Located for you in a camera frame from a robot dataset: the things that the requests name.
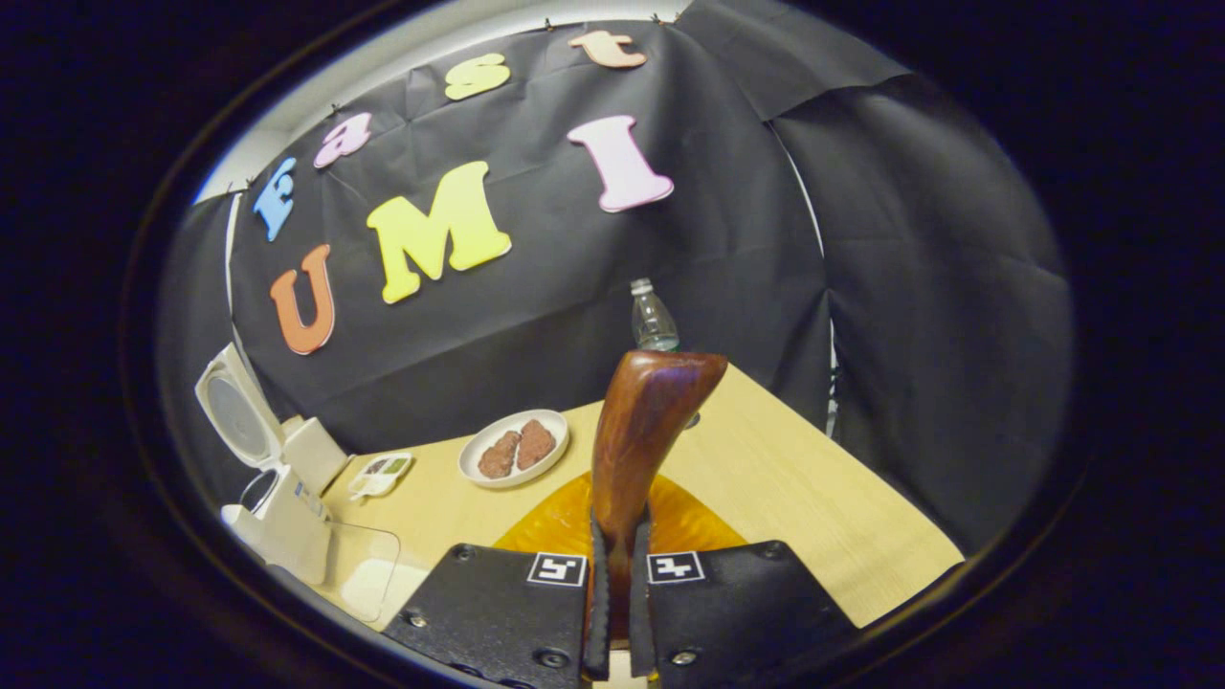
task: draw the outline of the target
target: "light wood tabletop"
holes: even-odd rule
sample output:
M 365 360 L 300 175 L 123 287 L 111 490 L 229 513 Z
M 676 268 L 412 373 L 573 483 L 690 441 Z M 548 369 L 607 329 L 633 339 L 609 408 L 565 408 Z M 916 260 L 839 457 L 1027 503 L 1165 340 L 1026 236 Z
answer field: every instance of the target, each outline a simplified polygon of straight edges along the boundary
M 507 489 L 478 487 L 459 472 L 459 452 L 470 436 L 408 447 L 415 460 L 396 488 L 361 501 L 349 501 L 345 487 L 383 452 L 350 461 L 323 494 L 332 519 L 393 533 L 403 565 L 377 618 L 364 622 L 385 628 L 447 549 L 492 546 L 554 490 L 589 471 L 601 406 L 564 411 L 570 445 L 562 457 L 535 481 Z M 735 367 L 660 473 L 750 543 L 786 542 L 858 626 L 963 561 L 953 542 L 905 498 Z M 365 552 L 341 550 L 344 561 L 333 563 L 336 573 L 352 571 Z M 338 582 L 316 591 L 341 603 Z

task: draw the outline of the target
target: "white appliance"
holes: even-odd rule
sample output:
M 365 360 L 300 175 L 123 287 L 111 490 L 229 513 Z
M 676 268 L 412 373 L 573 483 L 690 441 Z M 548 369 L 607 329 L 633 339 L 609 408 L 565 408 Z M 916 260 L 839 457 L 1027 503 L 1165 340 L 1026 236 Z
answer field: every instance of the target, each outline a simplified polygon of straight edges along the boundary
M 270 565 L 282 566 L 306 584 L 323 584 L 332 539 L 327 506 L 288 465 L 256 477 L 247 487 L 247 493 L 252 492 L 258 493 L 252 495 L 254 511 L 225 505 L 222 521 Z
M 233 342 L 205 367 L 196 381 L 196 398 L 243 463 L 258 470 L 289 465 L 315 494 L 348 461 L 318 419 L 277 421 Z

